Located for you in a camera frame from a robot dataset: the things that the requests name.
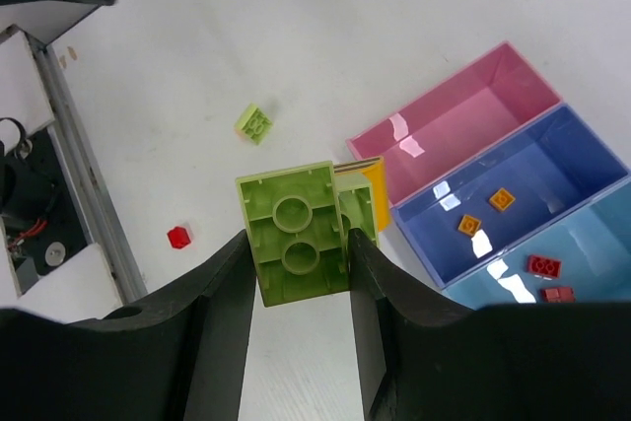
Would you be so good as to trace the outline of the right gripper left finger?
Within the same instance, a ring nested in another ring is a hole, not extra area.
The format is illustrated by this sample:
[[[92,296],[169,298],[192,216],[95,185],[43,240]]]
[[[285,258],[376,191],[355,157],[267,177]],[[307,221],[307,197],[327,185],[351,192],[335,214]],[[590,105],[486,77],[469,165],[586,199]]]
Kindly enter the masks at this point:
[[[234,420],[255,272],[245,233],[101,319],[1,314],[5,420]]]

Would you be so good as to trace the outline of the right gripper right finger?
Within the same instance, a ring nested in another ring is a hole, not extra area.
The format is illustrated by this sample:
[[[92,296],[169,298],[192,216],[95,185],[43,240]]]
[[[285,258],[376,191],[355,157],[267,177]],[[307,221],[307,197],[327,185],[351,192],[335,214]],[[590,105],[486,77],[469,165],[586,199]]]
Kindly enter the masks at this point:
[[[368,420],[626,420],[626,303],[462,306],[348,235]]]

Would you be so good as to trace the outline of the orange lego brick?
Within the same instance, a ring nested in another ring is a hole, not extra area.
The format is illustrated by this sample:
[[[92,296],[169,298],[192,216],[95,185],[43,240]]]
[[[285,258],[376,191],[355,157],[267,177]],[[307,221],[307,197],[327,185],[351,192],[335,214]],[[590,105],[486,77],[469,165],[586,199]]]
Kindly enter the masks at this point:
[[[515,202],[515,196],[506,188],[498,189],[488,200],[498,212],[505,212]]]
[[[465,214],[459,221],[457,230],[469,237],[474,237],[475,234],[480,230],[481,224],[481,220],[477,219],[474,216]]]

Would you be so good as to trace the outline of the dark red lego brick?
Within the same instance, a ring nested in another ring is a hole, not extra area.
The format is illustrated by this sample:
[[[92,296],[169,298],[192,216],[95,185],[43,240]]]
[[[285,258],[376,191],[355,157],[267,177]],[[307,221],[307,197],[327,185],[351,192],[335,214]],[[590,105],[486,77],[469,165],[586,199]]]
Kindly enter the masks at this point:
[[[557,279],[561,275],[562,261],[538,254],[527,258],[526,271],[542,278]]]

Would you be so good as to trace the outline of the green yellow lego stack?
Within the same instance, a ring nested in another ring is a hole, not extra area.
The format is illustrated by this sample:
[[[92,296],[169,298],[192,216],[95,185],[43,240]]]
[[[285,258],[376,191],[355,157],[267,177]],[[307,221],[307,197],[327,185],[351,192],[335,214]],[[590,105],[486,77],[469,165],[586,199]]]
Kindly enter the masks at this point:
[[[243,176],[236,186],[266,307],[347,291],[349,231],[376,244],[390,223],[381,156]]]

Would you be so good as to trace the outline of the red lego brick front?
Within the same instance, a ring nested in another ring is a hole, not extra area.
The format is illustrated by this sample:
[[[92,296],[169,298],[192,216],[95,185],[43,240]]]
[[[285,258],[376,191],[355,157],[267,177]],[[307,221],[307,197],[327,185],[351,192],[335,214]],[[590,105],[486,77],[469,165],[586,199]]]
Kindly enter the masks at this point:
[[[186,226],[174,226],[167,231],[169,244],[174,249],[184,249],[192,242],[190,230]]]

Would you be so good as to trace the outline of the light blue container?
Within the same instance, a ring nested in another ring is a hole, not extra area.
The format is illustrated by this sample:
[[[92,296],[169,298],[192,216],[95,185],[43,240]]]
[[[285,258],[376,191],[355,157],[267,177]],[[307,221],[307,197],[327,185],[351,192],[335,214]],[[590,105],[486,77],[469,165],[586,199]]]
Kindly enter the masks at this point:
[[[529,273],[531,255],[560,260],[560,276]],[[444,294],[477,310],[504,303],[542,303],[542,291],[553,287],[572,288],[579,303],[630,300],[629,183],[481,266]]]

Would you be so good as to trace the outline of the dark blue container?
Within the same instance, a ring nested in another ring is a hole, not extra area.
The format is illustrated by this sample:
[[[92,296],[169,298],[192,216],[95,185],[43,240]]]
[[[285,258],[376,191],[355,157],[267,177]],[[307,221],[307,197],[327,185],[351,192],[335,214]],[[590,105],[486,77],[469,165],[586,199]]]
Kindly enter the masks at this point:
[[[628,178],[630,170],[568,105],[560,105],[393,209],[433,281],[446,288]],[[515,196],[505,212],[488,202]],[[469,237],[462,216],[482,221]]]

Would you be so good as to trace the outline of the pink container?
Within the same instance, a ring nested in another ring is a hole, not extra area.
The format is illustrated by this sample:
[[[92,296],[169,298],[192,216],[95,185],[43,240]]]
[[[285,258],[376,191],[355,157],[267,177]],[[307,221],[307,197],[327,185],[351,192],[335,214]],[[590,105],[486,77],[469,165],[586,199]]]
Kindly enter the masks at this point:
[[[508,42],[351,137],[357,160],[381,156],[398,205],[560,105],[561,96]]]

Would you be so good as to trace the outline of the aluminium front rail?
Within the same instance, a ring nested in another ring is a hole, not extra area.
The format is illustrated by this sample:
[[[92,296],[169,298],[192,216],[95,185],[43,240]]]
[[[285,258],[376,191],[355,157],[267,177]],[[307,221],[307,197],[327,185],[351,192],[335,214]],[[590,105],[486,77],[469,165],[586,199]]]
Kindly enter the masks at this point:
[[[54,121],[51,141],[64,170],[86,238],[99,244],[123,302],[148,294],[146,284],[114,209],[87,132],[72,100],[52,47],[28,36],[38,75],[44,85]]]

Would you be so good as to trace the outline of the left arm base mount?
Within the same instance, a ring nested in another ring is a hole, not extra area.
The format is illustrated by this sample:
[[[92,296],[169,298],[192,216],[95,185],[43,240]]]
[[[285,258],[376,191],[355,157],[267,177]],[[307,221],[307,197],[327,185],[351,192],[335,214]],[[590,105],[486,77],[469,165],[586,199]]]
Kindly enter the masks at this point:
[[[1,119],[1,221],[15,269],[43,277],[87,246],[47,130],[29,136],[15,118]]]

